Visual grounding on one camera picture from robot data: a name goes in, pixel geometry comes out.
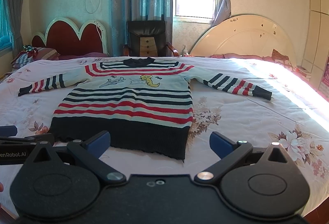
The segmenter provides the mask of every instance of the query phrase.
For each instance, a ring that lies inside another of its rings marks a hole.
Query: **sweater sleeve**
[[[19,96],[49,89],[65,88],[76,83],[84,82],[89,78],[90,76],[86,73],[85,67],[73,69],[66,73],[61,73],[50,78],[42,79],[28,87],[21,88],[19,89]]]
[[[272,92],[257,85],[222,73],[214,73],[213,71],[200,67],[188,66],[180,72],[180,75],[187,82],[190,82],[191,79],[195,78],[209,87],[233,94],[262,97],[269,101],[272,97]]]

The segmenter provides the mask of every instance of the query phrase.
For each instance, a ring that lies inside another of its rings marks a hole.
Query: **striped pillow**
[[[55,49],[50,48],[34,48],[33,52],[21,51],[12,61],[13,68],[21,68],[31,62],[38,60],[58,61],[60,54]]]
[[[292,66],[289,57],[286,55],[282,55],[277,50],[273,49],[272,52],[272,59],[275,63],[282,65],[284,68],[288,69],[289,71],[295,71],[295,67]]]

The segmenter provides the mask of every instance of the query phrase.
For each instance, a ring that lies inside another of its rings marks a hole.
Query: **headboard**
[[[297,65],[295,50],[285,31],[262,16],[240,15],[229,18],[206,32],[193,47],[193,56],[214,54],[271,56],[273,49],[287,55]]]
[[[86,21],[78,29],[70,19],[58,17],[49,24],[45,35],[37,32],[33,36],[32,46],[56,49],[64,56],[91,52],[108,54],[105,28],[95,20]]]

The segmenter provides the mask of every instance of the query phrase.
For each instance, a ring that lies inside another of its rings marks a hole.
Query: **wallpaper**
[[[211,24],[206,23],[174,20],[172,45],[178,50],[179,54],[183,54],[183,45],[186,45],[187,50],[190,52],[195,43],[210,27]]]

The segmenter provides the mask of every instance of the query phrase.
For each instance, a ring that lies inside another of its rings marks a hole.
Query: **bedspread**
[[[116,58],[82,58],[30,63],[0,84],[0,125],[16,125],[17,137],[40,135],[49,129],[52,114],[74,88],[62,88],[18,97],[21,87],[95,61]],[[214,58],[159,58],[210,69],[247,80],[273,93],[272,100],[234,95],[191,81],[193,124],[183,163],[160,154],[109,148],[100,159],[130,174],[191,174],[195,176],[219,160],[209,147],[209,136],[218,131],[233,141],[247,140],[254,147],[279,141],[310,185],[306,215],[329,196],[329,104],[309,85],[278,64],[260,60]],[[0,203],[16,213],[9,187],[21,165],[1,166],[4,192]]]

